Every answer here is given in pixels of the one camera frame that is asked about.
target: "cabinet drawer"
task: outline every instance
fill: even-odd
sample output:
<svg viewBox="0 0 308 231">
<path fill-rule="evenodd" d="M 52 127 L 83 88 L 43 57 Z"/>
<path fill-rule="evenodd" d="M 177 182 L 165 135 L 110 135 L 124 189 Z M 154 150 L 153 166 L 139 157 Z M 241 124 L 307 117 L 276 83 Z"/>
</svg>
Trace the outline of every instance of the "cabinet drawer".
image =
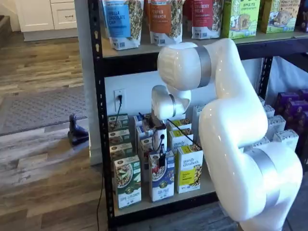
<svg viewBox="0 0 308 231">
<path fill-rule="evenodd" d="M 50 3 L 74 2 L 74 0 L 51 0 Z"/>
<path fill-rule="evenodd" d="M 55 29 L 77 28 L 75 5 L 73 2 L 51 4 Z"/>
</svg>

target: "black object on floor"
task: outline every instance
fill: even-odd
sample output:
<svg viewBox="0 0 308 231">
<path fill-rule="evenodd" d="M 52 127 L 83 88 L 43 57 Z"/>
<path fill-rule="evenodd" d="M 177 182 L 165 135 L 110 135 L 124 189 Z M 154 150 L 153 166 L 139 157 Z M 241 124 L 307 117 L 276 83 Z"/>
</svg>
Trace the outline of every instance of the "black object on floor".
<svg viewBox="0 0 308 231">
<path fill-rule="evenodd" d="M 75 114 L 69 116 L 69 132 L 67 136 L 70 143 L 75 146 L 89 140 L 89 133 L 83 127 L 77 125 Z"/>
</svg>

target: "metal shelving unit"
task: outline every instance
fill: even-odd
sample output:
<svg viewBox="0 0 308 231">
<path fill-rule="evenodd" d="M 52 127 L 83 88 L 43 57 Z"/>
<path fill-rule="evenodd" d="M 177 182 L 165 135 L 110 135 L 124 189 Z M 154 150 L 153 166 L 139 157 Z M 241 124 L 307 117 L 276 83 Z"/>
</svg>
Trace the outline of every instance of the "metal shelving unit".
<svg viewBox="0 0 308 231">
<path fill-rule="evenodd" d="M 156 60 L 161 47 L 151 45 L 149 42 L 150 39 L 145 33 L 141 37 L 141 46 L 139 48 L 125 51 L 112 50 L 109 41 L 103 38 L 101 34 L 99 0 L 87 1 L 97 109 L 103 153 L 103 176 L 108 227 L 110 229 L 116 229 L 121 225 L 217 201 L 218 198 L 208 172 L 205 172 L 203 174 L 204 178 L 202 179 L 203 184 L 201 184 L 202 188 L 198 191 L 177 194 L 170 199 L 158 203 L 150 203 L 146 196 L 147 193 L 142 192 L 141 203 L 122 210 L 117 209 L 112 191 L 104 78 L 157 70 Z M 193 41 L 198 45 L 205 45 L 216 41 L 216 39 L 192 40 L 186 38 L 184 35 L 183 41 Z M 242 60 L 264 58 L 260 87 L 258 90 L 259 95 L 263 98 L 266 95 L 273 56 L 291 57 L 292 55 L 302 55 L 301 53 L 308 52 L 308 34 L 302 32 L 276 34 L 257 33 L 256 37 L 236 39 L 235 43 Z"/>
</svg>

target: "electrical outlet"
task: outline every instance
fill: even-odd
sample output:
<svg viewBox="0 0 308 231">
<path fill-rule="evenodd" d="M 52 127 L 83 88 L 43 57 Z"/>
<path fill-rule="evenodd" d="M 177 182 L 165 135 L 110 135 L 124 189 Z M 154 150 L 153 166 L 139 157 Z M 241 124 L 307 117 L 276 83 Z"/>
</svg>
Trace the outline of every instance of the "electrical outlet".
<svg viewBox="0 0 308 231">
<path fill-rule="evenodd" d="M 120 100 L 119 100 L 119 95 L 122 95 L 122 106 L 120 111 L 126 108 L 126 93 L 125 89 L 119 89 L 119 90 L 114 90 L 114 96 L 115 96 L 115 112 L 119 110 L 120 106 Z"/>
</svg>

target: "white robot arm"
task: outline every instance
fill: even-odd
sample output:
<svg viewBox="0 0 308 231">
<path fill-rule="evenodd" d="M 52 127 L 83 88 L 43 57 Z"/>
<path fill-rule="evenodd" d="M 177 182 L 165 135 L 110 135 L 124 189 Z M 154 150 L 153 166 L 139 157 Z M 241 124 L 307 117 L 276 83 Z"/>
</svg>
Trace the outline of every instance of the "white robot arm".
<svg viewBox="0 0 308 231">
<path fill-rule="evenodd" d="M 226 38 L 202 47 L 177 44 L 163 48 L 157 62 L 167 84 L 152 90 L 152 110 L 160 120 L 183 114 L 190 90 L 215 83 L 217 100 L 201 112 L 199 135 L 218 198 L 244 231 L 280 231 L 298 193 L 302 167 L 281 143 L 239 150 L 260 140 L 268 121 L 235 43 Z"/>
</svg>

